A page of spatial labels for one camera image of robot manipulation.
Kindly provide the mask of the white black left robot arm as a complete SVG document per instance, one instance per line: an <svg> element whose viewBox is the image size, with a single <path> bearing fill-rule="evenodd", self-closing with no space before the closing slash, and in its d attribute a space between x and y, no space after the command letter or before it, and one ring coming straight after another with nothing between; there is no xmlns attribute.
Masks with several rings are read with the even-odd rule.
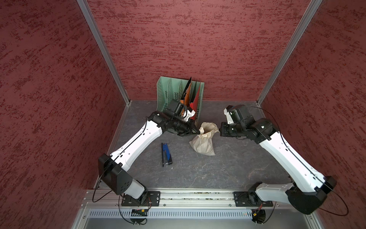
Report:
<svg viewBox="0 0 366 229"><path fill-rule="evenodd" d="M197 135L192 117L195 111L155 111L146 118L142 128L122 147L110 155L98 158L99 181L104 182L116 195L126 194L144 204L147 188L128 174L134 161L157 138L165 132L178 136Z"/></svg>

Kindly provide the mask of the beige cloth soil bag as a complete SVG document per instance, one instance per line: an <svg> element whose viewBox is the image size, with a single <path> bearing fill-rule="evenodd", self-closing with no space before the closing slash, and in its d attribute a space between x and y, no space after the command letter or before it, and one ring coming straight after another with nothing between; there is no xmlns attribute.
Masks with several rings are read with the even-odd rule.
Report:
<svg viewBox="0 0 366 229"><path fill-rule="evenodd" d="M219 128L215 123L203 122L199 128L200 134L189 142L192 149L205 156L215 156L212 139Z"/></svg>

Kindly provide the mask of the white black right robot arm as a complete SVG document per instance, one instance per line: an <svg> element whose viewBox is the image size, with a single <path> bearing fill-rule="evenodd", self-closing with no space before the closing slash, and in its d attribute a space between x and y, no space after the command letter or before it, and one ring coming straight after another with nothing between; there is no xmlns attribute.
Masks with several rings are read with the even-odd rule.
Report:
<svg viewBox="0 0 366 229"><path fill-rule="evenodd" d="M248 191L248 198L255 205L266 201L282 202L309 215L322 206L336 186L336 180L307 163L269 119L223 122L219 130L222 137L253 140L272 155L292 179L287 184L255 183Z"/></svg>

